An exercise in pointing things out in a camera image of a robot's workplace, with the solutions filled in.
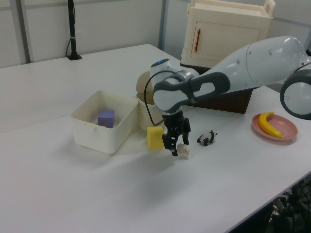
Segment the toy cabinet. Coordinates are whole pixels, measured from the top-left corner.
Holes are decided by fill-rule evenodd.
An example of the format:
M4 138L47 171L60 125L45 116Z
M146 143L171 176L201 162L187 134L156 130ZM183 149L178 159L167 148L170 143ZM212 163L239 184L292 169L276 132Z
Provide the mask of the toy cabinet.
M266 39L275 11L264 6L219 0L191 0L181 64L212 68L243 46Z

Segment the yellow sponge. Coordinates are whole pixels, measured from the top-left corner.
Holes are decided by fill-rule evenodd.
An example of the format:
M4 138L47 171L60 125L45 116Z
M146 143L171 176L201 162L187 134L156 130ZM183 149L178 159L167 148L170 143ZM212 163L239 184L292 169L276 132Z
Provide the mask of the yellow sponge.
M162 135L164 130L161 126L147 128L147 144L150 149L164 148Z

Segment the banana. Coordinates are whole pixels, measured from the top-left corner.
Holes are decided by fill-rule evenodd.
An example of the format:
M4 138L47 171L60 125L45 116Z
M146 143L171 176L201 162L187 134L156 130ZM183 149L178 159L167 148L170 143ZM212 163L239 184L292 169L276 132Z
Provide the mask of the banana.
M273 114L274 112L260 114L258 118L258 124L261 127L261 129L265 131L268 135L283 138L282 133L276 128L274 128L272 125L270 125L269 122L267 121L267 118Z

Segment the panda toy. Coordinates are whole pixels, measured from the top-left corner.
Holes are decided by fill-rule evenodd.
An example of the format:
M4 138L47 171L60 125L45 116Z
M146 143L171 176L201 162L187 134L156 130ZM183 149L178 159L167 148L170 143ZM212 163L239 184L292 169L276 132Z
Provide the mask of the panda toy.
M210 131L208 133L205 133L205 134L201 135L198 138L197 142L198 143L203 142L203 145L207 146L207 143L213 143L213 140L216 137L216 135L217 135L217 133L214 133L213 130L212 130L212 131Z

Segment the pink plate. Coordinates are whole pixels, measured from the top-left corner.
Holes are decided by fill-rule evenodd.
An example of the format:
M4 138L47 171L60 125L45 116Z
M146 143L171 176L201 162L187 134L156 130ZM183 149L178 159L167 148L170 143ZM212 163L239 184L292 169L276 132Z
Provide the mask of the pink plate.
M288 119L275 114L273 114L268 118L268 122L270 125L272 125L274 128L276 128L282 133L283 138L273 137L266 134L258 124L259 115L260 114L257 114L256 116L253 117L252 125L255 131L261 134L262 136L275 141L288 141L292 140L297 136L298 133L297 127Z

